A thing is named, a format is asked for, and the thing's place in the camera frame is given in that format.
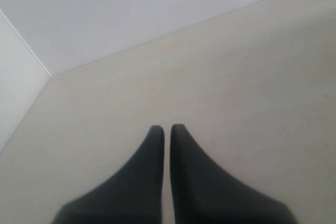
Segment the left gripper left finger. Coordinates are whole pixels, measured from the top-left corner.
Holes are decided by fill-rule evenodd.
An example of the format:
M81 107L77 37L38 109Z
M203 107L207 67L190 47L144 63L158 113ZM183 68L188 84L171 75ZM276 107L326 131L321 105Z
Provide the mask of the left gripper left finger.
M163 172L164 131L154 125L117 173L65 204L53 223L161 223Z

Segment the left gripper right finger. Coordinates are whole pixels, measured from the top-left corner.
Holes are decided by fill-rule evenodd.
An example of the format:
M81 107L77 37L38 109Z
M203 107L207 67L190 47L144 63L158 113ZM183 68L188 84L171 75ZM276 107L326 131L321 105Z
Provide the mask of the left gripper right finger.
M176 223L297 223L283 203L245 185L217 165L183 124L170 140Z

